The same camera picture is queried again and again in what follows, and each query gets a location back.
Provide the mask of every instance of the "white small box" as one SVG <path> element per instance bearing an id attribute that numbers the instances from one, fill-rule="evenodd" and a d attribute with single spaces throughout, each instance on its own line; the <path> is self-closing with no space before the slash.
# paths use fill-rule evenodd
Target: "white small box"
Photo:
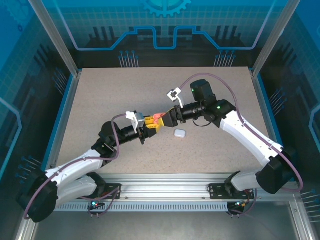
<path id="1" fill-rule="evenodd" d="M 174 135 L 178 138 L 184 139 L 186 137 L 187 132 L 185 130 L 176 129 L 174 130 Z"/>

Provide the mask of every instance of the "glass panel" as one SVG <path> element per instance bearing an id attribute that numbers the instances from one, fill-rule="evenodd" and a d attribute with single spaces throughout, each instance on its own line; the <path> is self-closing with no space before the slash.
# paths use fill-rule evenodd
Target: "glass panel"
<path id="1" fill-rule="evenodd" d="M 252 67 L 287 0 L 43 2 L 80 68 Z"/>
<path id="2" fill-rule="evenodd" d="M 70 73 L 28 1 L 1 1 L 0 33 L 0 232 L 9 240 L 18 190 L 44 160 Z"/>
<path id="3" fill-rule="evenodd" d="M 305 192 L 320 191 L 319 9 L 318 1 L 300 2 L 261 71 L 282 141 L 297 151 Z M 311 197 L 308 207 L 317 204 L 312 195 L 305 196 Z M 318 213 L 310 213 L 312 221 Z"/>

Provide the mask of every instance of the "enclosure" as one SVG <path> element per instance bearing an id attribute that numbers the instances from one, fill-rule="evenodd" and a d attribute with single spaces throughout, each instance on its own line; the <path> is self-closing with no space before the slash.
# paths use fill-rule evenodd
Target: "enclosure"
<path id="1" fill-rule="evenodd" d="M 1 1 L 0 238 L 318 239 L 319 9 L 312 0 Z M 81 156 L 118 114 L 166 113 L 177 104 L 168 91 L 198 73 L 225 80 L 245 119 L 295 150 L 301 192 L 259 188 L 250 216 L 231 218 L 228 199 L 212 200 L 208 185 L 260 164 L 213 124 L 191 121 L 178 126 L 185 138 L 163 128 L 144 145 L 121 145 L 98 170 L 121 184 L 105 216 L 72 199 L 42 222 L 23 219 L 16 197 L 35 168 Z M 216 79 L 200 79 L 234 103 Z M 186 104 L 192 91 L 183 89 Z"/>

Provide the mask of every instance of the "metal pins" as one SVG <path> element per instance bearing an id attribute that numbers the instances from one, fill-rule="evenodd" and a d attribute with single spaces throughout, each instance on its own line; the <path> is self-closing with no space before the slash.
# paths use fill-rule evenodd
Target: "metal pins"
<path id="1" fill-rule="evenodd" d="M 320 209 L 318 210 L 314 210 L 314 211 L 307 211 L 306 213 L 307 214 L 312 214 L 312 213 L 319 213 L 320 212 Z"/>
<path id="2" fill-rule="evenodd" d="M 36 168 L 40 168 L 42 163 L 36 160 L 31 155 L 21 158 L 22 164 L 18 165 L 18 172 L 14 175 L 16 178 L 20 178 L 20 184 L 24 184 L 25 180 L 27 180 L 28 176 L 32 173 Z"/>
<path id="3" fill-rule="evenodd" d="M 125 51 L 120 51 L 120 56 L 118 56 L 120 67 L 121 68 L 139 68 L 139 60 L 138 56 L 135 55 L 136 51 L 131 51 L 130 52 L 127 50 Z"/>
<path id="4" fill-rule="evenodd" d="M 317 198 L 317 199 L 315 199 L 315 200 L 313 200 L 313 201 L 307 201 L 307 202 L 304 202 L 304 204 L 311 204 L 311 203 L 316 203 L 316 204 L 318 204 L 320 201 L 319 201 L 319 199 Z"/>
<path id="5" fill-rule="evenodd" d="M 313 195 L 313 196 L 303 197 L 303 199 L 312 199 L 312 198 L 319 197 L 319 196 L 320 196 L 320 194 L 317 194 L 317 195 Z"/>
<path id="6" fill-rule="evenodd" d="M 303 195 L 306 195 L 306 194 L 316 194 L 316 190 L 312 189 L 311 191 L 308 191 L 308 192 L 305 192 L 305 193 L 301 193 L 300 195 L 303 196 Z"/>
<path id="7" fill-rule="evenodd" d="M 285 108 L 285 103 L 288 101 L 288 99 L 285 97 L 286 93 L 283 92 L 283 90 L 283 87 L 276 89 L 269 99 L 274 116 L 278 115 L 281 110 Z"/>
<path id="8" fill-rule="evenodd" d="M 68 84 L 68 79 L 66 76 L 63 74 L 62 70 L 59 68 L 55 69 L 55 72 L 53 73 L 54 76 L 52 76 L 52 80 L 55 82 L 55 88 L 64 95 L 67 84 Z"/>
<path id="9" fill-rule="evenodd" d="M 234 60 L 236 58 L 236 55 L 234 55 L 235 51 L 232 50 L 231 54 L 229 50 L 219 51 L 219 55 L 214 56 L 214 67 L 232 67 Z"/>

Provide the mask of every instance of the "blue circuit graphic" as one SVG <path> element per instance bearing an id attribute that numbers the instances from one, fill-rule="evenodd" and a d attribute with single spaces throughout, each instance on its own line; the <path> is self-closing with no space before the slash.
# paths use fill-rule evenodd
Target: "blue circuit graphic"
<path id="1" fill-rule="evenodd" d="M 151 8 L 151 7 L 150 7 L 151 2 L 152 2 L 152 3 L 153 3 L 153 2 L 156 2 L 156 3 L 158 3 L 158 5 L 159 5 L 159 2 L 164 2 L 164 1 L 159 1 L 159 0 L 153 0 L 153 1 L 151 1 L 151 0 L 143 0 L 143 1 L 144 1 L 145 4 L 146 4 L 146 3 L 149 4 L 149 5 L 148 5 L 149 8 Z M 62 12 L 61 12 L 61 9 L 60 9 L 59 6 L 58 6 L 57 1 L 56 1 L 56 0 L 53 0 L 53 2 L 54 2 L 54 4 L 55 4 L 55 7 L 56 7 L 56 9 L 57 9 L 57 12 L 58 12 L 58 14 L 60 15 L 61 20 L 62 20 L 62 22 L 63 22 L 63 25 L 64 25 L 64 27 L 66 28 L 66 31 L 68 32 L 68 35 L 70 36 L 70 39 L 71 39 L 71 41 L 72 41 L 75 49 L 77 49 L 78 51 L 112 51 L 112 50 L 114 50 L 114 49 L 119 45 L 119 43 L 121 43 L 121 41 L 122 41 L 126 36 L 138 35 L 138 31 L 139 31 L 139 30 L 151 30 L 151 31 L 152 31 L 153 46 L 154 46 L 155 49 L 157 49 L 157 50 L 173 50 L 173 49 L 175 49 L 175 48 L 177 47 L 178 30 L 186 30 L 186 29 L 192 30 L 192 34 L 195 34 L 195 35 L 203 35 L 203 36 L 204 36 L 205 38 L 207 38 L 208 41 L 209 41 L 212 45 L 214 45 L 214 46 L 216 47 L 216 49 L 218 49 L 218 50 L 231 50 L 231 51 L 232 51 L 232 50 L 245 50 L 245 51 L 253 50 L 253 49 L 257 46 L 257 44 L 258 44 L 258 41 L 259 41 L 259 39 L 260 39 L 260 36 L 261 36 L 262 32 L 264 31 L 265 26 L 266 26 L 266 24 L 267 24 L 267 22 L 268 22 L 268 19 L 269 19 L 270 15 L 271 15 L 274 7 L 275 7 L 276 1 L 277 1 L 277 0 L 275 0 L 275 1 L 273 2 L 272 6 L 270 7 L 270 9 L 269 9 L 269 11 L 268 11 L 268 13 L 267 13 L 267 15 L 266 15 L 266 17 L 265 17 L 265 20 L 263 21 L 263 24 L 262 24 L 262 26 L 261 26 L 261 29 L 259 30 L 259 32 L 258 32 L 258 34 L 257 34 L 257 36 L 256 36 L 256 39 L 255 39 L 253 45 L 250 46 L 250 47 L 238 47 L 238 46 L 223 46 L 223 47 L 222 47 L 222 46 L 219 46 L 219 45 L 213 40 L 213 38 L 212 38 L 206 31 L 197 30 L 197 27 L 194 26 L 194 25 L 180 25 L 180 26 L 175 27 L 175 29 L 174 29 L 174 32 L 173 32 L 173 44 L 172 44 L 172 46 L 158 46 L 158 43 L 157 43 L 157 32 L 156 32 L 156 28 L 155 28 L 154 26 L 135 26 L 135 27 L 133 27 L 133 31 L 124 32 L 124 33 L 122 34 L 122 36 L 119 37 L 118 40 L 117 40 L 111 47 L 85 47 L 85 48 L 82 48 L 82 47 L 78 47 L 78 45 L 77 45 L 77 43 L 76 43 L 76 40 L 75 40 L 74 36 L 72 35 L 72 32 L 71 32 L 71 30 L 70 30 L 70 28 L 69 28 L 69 26 L 68 26 L 68 24 L 67 24 L 67 22 L 66 22 L 66 19 L 64 18 L 63 14 L 62 14 Z M 172 0 L 172 1 L 171 1 L 171 0 L 167 0 L 166 2 L 167 2 L 167 4 L 161 5 L 162 14 L 164 14 L 164 10 L 165 10 L 165 13 L 168 13 L 168 8 L 167 8 L 167 9 L 163 9 L 163 6 L 169 6 L 168 3 L 173 2 L 173 0 Z M 156 14 L 159 14 L 159 15 L 160 15 L 160 13 L 161 13 L 160 11 L 155 12 L 154 9 L 152 9 L 152 11 L 153 11 L 154 13 L 156 13 Z"/>
<path id="2" fill-rule="evenodd" d="M 181 10 L 187 9 L 190 0 L 141 0 L 144 10 L 149 10 L 150 14 L 157 17 L 173 17 L 174 14 L 180 14 Z"/>

